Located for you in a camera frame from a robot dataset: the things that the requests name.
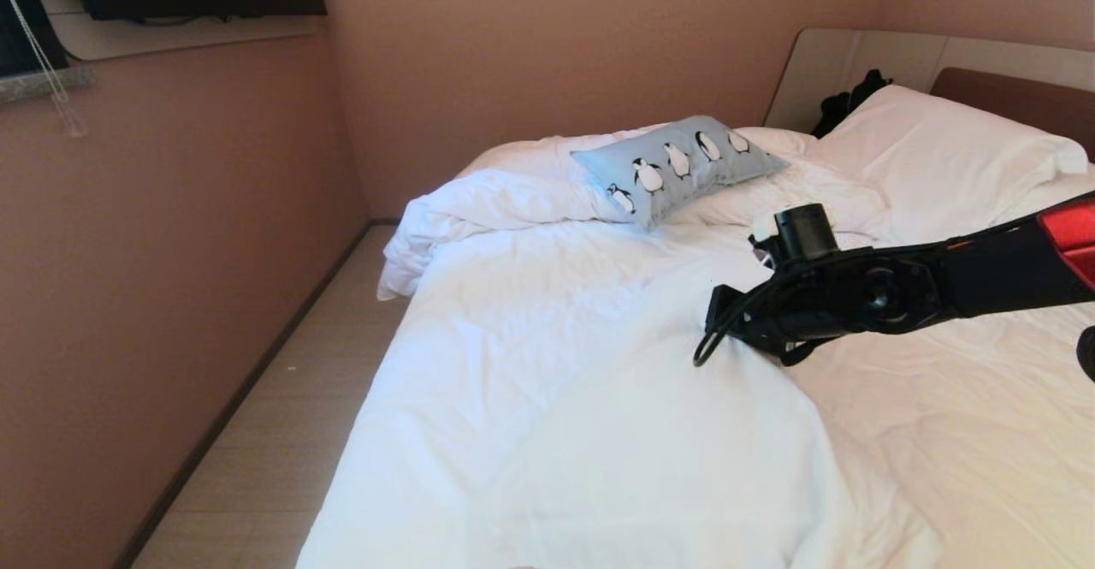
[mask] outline window sill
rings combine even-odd
[[[61,83],[67,90],[90,85],[95,81],[95,71],[90,66],[58,70],[57,76],[61,78]],[[49,79],[43,72],[0,78],[0,104],[11,104],[11,102],[23,98],[44,96],[51,91]]]

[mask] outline penguin print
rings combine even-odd
[[[712,163],[715,163],[716,160],[723,160],[723,152],[719,151],[718,146],[715,144],[715,141],[711,140],[711,137],[706,132],[696,132],[695,142],[700,143],[701,151],[703,151],[704,155]]]
[[[673,167],[673,174],[677,174],[678,178],[684,179],[692,172],[692,163],[690,163],[688,154],[681,152],[680,148],[672,143],[666,143],[665,148],[669,155],[669,166]]]
[[[735,131],[730,131],[728,128],[726,129],[726,138],[730,141],[730,147],[734,148],[736,152],[745,153],[749,151],[749,139],[745,139],[745,137],[739,136]]]
[[[619,202],[620,206],[627,211],[627,213],[635,212],[635,202],[631,201],[631,194],[629,194],[629,191],[615,186],[615,184],[612,184],[612,186],[609,187],[609,194],[612,195],[615,202]]]
[[[657,164],[649,164],[645,160],[635,159],[632,161],[631,166],[635,169],[635,183],[642,183],[648,194],[656,194],[656,191],[661,190],[662,186],[666,186],[659,173],[661,167],[657,166]]]

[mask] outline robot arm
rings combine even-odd
[[[749,239],[771,279],[750,292],[723,284],[712,293],[696,367],[725,336],[791,367],[849,334],[908,334],[1095,300],[1095,191],[971,236],[900,248],[839,249],[819,204],[782,211],[775,227]],[[1077,350],[1095,381],[1093,351],[1095,327]]]

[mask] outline light blue pillow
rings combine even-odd
[[[572,155],[645,230],[692,199],[791,164],[708,116]]]

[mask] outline wooden floor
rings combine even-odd
[[[137,569],[291,569],[407,300],[373,227],[175,500]]]

